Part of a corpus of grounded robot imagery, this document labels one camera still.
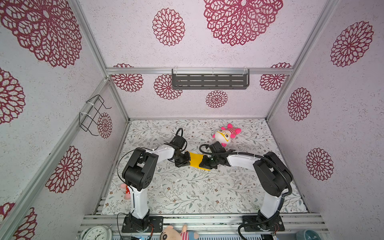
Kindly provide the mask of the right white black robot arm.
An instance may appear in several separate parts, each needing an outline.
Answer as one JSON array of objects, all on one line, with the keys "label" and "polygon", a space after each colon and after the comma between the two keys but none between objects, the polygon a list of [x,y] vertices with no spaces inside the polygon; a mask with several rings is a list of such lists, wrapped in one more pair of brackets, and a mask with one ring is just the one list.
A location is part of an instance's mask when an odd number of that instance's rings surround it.
[{"label": "right white black robot arm", "polygon": [[288,167],[275,153],[268,152],[260,156],[244,152],[201,152],[209,159],[224,160],[226,166],[254,170],[265,191],[259,210],[262,219],[273,219],[279,215],[285,198],[292,194],[291,182],[294,178]]}]

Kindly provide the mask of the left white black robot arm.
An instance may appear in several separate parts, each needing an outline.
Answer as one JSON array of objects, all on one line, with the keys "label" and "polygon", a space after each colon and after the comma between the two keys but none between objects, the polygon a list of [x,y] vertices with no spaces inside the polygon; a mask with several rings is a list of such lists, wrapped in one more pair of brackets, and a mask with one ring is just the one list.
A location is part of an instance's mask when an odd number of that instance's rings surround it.
[{"label": "left white black robot arm", "polygon": [[122,172],[122,179],[129,186],[134,218],[142,220],[149,213],[147,187],[152,182],[157,163],[173,160],[182,167],[189,166],[191,154],[179,148],[164,144],[155,150],[136,148]]}]

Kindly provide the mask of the yellow square paper sheet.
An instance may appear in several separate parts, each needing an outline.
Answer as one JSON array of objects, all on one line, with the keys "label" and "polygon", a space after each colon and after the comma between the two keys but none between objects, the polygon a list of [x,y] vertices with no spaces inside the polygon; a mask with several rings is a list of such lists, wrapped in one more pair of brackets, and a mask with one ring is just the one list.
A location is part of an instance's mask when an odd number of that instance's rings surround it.
[{"label": "yellow square paper sheet", "polygon": [[190,158],[191,158],[190,159],[190,166],[193,168],[197,168],[197,169],[201,169],[201,170],[205,170],[205,171],[210,171],[210,169],[207,169],[205,167],[200,167],[200,164],[203,161],[203,157],[204,157],[204,155],[201,155],[201,154],[190,153]]}]

